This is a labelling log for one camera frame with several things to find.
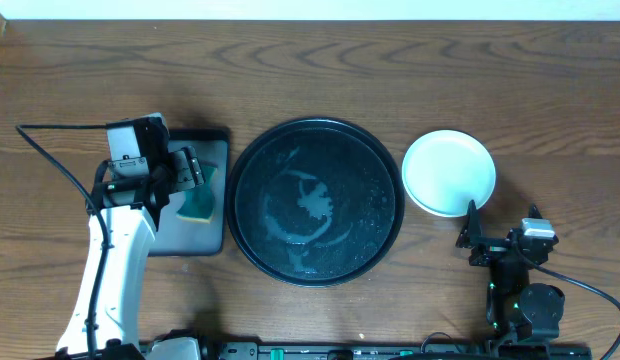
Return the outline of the green sponge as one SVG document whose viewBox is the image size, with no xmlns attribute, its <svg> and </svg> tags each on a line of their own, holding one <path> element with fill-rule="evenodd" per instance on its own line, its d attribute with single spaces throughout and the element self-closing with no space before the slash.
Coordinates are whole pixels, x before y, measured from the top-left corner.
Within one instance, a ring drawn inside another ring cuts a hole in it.
<svg viewBox="0 0 620 360">
<path fill-rule="evenodd" d="M 211 182 L 217 172 L 214 165 L 203 164 L 201 173 L 204 183 L 185 192 L 185 201 L 177 211 L 177 217 L 183 221 L 210 223 L 214 217 L 215 195 Z"/>
</svg>

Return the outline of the light green plate front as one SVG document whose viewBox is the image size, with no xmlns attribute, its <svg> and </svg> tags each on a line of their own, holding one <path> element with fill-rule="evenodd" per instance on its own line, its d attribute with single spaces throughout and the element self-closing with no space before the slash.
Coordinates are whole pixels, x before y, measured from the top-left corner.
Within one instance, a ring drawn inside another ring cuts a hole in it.
<svg viewBox="0 0 620 360">
<path fill-rule="evenodd" d="M 462 217 L 468 205 L 484 206 L 496 186 L 496 167 L 486 147 L 467 133 L 436 130 L 415 140 L 401 165 L 406 194 L 424 211 Z"/>
</svg>

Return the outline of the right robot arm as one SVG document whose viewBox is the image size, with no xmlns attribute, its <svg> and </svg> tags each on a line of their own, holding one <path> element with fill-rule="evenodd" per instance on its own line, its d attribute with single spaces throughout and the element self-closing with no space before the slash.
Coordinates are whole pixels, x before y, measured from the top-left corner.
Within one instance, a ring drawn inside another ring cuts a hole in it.
<svg viewBox="0 0 620 360">
<path fill-rule="evenodd" d="M 532 283 L 529 271 L 548 260 L 558 243 L 550 221 L 536 206 L 520 225 L 501 238 L 483 234 L 479 211 L 474 202 L 456 241 L 468 249 L 471 266 L 489 269 L 486 294 L 486 321 L 496 337 L 504 341 L 544 342 L 559 336 L 565 295 L 557 287 Z"/>
</svg>

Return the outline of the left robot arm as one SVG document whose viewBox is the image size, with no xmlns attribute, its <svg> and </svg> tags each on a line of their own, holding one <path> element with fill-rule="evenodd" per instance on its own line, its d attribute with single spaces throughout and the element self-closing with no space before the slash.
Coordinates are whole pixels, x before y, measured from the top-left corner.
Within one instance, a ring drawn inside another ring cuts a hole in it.
<svg viewBox="0 0 620 360">
<path fill-rule="evenodd" d="M 57 344 L 70 357 L 106 358 L 124 347 L 140 354 L 138 314 L 143 277 L 161 209 L 150 192 L 205 183 L 195 149 L 183 147 L 150 169 L 150 157 L 123 156 L 97 168 L 90 197 L 90 247 L 74 315 Z"/>
</svg>

